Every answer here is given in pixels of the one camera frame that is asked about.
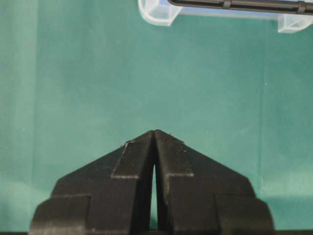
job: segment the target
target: green backdrop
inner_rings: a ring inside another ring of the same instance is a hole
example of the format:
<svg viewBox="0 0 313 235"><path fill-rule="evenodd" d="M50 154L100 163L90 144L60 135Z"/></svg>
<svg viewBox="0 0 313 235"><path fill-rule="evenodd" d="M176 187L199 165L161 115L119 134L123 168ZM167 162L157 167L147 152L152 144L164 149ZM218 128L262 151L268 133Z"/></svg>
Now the green backdrop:
<svg viewBox="0 0 313 235"><path fill-rule="evenodd" d="M247 176L276 228L313 229L312 51L313 27L0 0L0 231L28 230L58 178L157 128Z"/></svg>

